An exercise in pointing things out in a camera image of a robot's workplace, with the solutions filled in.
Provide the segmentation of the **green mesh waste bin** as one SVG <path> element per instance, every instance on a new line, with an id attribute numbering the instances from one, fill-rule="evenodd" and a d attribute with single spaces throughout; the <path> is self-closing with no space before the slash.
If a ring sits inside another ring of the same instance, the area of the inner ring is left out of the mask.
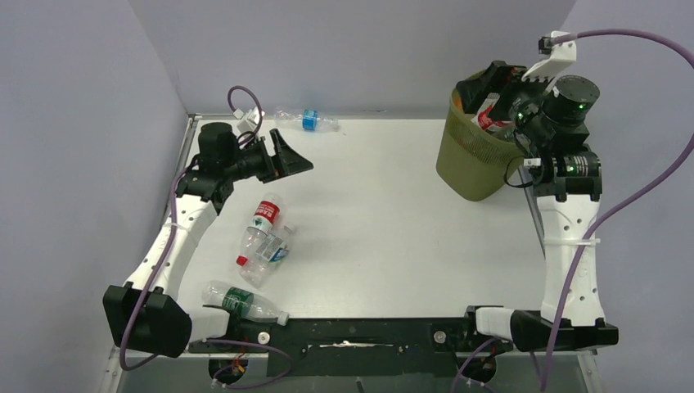
<path id="1" fill-rule="evenodd" d="M 452 95 L 439 146 L 437 174 L 461 197 L 483 201 L 504 186 L 523 160 L 512 142 L 498 139 L 471 122 L 455 107 Z"/>

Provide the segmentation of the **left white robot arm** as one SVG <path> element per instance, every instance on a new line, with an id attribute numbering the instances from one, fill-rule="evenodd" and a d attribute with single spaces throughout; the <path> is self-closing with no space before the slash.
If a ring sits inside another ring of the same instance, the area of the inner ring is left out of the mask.
<path id="1" fill-rule="evenodd" d="M 108 286 L 102 298 L 110 333 L 122 353 L 177 358 L 192 342 L 227 333 L 227 311 L 186 311 L 178 293 L 201 238 L 236 182 L 257 178 L 270 183 L 313 169 L 278 129 L 271 129 L 269 136 L 273 152 L 264 138 L 241 145 L 229 123 L 201 126 L 198 152 L 173 181 L 169 214 L 151 248 L 124 283 Z"/>

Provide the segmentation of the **clear bottle red label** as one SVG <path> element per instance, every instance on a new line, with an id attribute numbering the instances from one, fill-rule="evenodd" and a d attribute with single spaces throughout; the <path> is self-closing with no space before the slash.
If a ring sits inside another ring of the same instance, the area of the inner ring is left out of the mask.
<path id="1" fill-rule="evenodd" d="M 509 120 L 493 120 L 490 115 L 499 98 L 500 95 L 498 93 L 489 93 L 478 111 L 471 118 L 473 124 L 489 134 L 497 133 L 511 124 Z"/>
<path id="2" fill-rule="evenodd" d="M 283 209 L 284 201 L 278 194 L 269 192 L 261 198 L 241 237 L 237 265 L 244 266 L 248 262 L 257 247 L 273 229 Z"/>

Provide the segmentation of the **clear bottle red label top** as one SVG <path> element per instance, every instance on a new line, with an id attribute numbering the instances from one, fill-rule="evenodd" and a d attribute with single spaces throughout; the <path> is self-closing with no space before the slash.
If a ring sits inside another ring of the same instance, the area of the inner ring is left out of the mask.
<path id="1" fill-rule="evenodd" d="M 478 111 L 471 118 L 473 124 L 489 134 L 497 133 L 511 124 L 509 120 L 493 120 L 490 115 L 499 98 L 500 95 L 498 93 L 489 93 Z"/>

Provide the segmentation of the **clear bottle dark green label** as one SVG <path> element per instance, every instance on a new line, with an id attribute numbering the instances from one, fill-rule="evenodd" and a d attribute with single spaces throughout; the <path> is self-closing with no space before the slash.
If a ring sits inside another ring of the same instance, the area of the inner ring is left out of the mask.
<path id="1" fill-rule="evenodd" d="M 252 322 L 275 322 L 285 326 L 289 319 L 286 311 L 267 298 L 226 282 L 209 281 L 202 290 L 201 299 L 204 305 L 220 307 Z"/>

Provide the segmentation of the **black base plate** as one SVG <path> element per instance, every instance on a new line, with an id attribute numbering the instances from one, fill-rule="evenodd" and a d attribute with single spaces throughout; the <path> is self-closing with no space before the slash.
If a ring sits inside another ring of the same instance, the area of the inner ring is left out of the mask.
<path id="1" fill-rule="evenodd" d="M 193 354 L 265 355 L 265 374 L 292 377 L 385 377 L 430 374 L 452 377 L 465 357 L 487 341 L 467 317 L 296 318 L 281 327 L 234 322 L 220 339 L 188 347 Z"/>

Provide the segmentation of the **clear bottle blue label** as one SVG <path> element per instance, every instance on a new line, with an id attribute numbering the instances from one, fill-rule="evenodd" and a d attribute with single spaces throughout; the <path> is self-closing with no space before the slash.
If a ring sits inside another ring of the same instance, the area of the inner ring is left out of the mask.
<path id="1" fill-rule="evenodd" d="M 277 126 L 308 132 L 336 131 L 340 127 L 338 119 L 322 116 L 315 110 L 277 109 L 274 119 Z"/>

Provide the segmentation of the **orange drink bottle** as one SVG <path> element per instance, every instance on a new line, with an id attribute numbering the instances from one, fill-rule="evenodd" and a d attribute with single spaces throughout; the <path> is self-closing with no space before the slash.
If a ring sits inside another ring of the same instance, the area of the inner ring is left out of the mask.
<path id="1" fill-rule="evenodd" d="M 458 108 L 460 111 L 464 111 L 463 103 L 462 103 L 462 99 L 461 99 L 460 95 L 458 93 L 454 93 L 452 95 L 452 99 L 453 99 L 453 103 L 454 103 L 455 107 Z"/>

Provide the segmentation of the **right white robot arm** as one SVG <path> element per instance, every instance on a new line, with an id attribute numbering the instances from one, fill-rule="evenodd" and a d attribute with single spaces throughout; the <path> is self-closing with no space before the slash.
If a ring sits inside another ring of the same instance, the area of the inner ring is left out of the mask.
<path id="1" fill-rule="evenodd" d="M 472 306 L 460 337 L 473 350 L 493 337 L 524 352 L 613 346 L 620 333 L 601 305 L 597 239 L 589 231 L 603 187 L 585 119 L 600 91 L 578 75 L 532 80 L 525 72 L 524 66 L 493 61 L 456 89 L 465 113 L 481 112 L 511 127 L 543 227 L 543 300 L 537 310 Z"/>

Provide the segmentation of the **crushed clear bottle white cap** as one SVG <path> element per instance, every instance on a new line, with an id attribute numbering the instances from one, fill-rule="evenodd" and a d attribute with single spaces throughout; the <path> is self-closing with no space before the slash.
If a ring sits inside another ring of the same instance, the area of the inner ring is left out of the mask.
<path id="1" fill-rule="evenodd" d="M 294 224 L 284 224 L 280 228 L 272 229 L 257 246 L 251 247 L 248 256 L 240 256 L 237 259 L 241 266 L 240 276 L 252 287 L 260 289 L 289 255 L 295 233 Z"/>

